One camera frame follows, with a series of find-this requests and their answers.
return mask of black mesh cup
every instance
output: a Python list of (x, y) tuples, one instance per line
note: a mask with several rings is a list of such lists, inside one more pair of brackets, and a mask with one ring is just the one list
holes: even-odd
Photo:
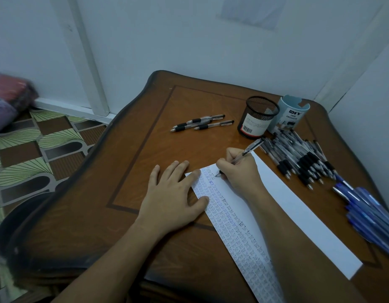
[(264, 96), (249, 97), (238, 125), (238, 132), (250, 139), (260, 138), (279, 111), (278, 105)]

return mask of forearm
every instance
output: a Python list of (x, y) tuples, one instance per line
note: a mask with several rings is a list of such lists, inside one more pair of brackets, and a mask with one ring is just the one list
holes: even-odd
[(134, 223), (126, 234), (53, 302), (121, 302), (152, 248), (162, 238)]
[(364, 302), (265, 189), (247, 199), (288, 302)]

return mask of white wall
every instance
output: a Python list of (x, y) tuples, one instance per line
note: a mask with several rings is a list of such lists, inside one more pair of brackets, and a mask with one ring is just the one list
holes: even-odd
[(329, 117), (389, 207), (389, 45)]
[(222, 20), (223, 0), (78, 0), (110, 111), (159, 69), (314, 99), (384, 0), (288, 0), (277, 30)]
[(0, 0), (0, 72), (40, 96), (90, 107), (49, 0)]

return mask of paper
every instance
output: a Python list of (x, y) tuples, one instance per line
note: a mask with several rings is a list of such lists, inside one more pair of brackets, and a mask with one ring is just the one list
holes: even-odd
[(224, 0), (221, 17), (274, 30), (287, 0)]
[[(255, 153), (252, 155), (271, 196), (313, 243), (351, 279), (362, 265), (360, 260)], [(198, 198), (203, 195), (210, 198), (206, 214), (258, 302), (284, 302), (255, 218), (228, 181), (214, 177), (217, 173), (215, 164), (202, 168), (199, 179), (192, 185), (194, 193)]]

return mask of patterned floor mat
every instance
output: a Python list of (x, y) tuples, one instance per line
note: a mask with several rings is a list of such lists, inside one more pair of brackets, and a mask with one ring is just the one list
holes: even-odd
[[(42, 109), (23, 112), (0, 132), (0, 223), (20, 203), (55, 191), (80, 166), (106, 125)], [(0, 264), (0, 303), (42, 297), (13, 285)]]

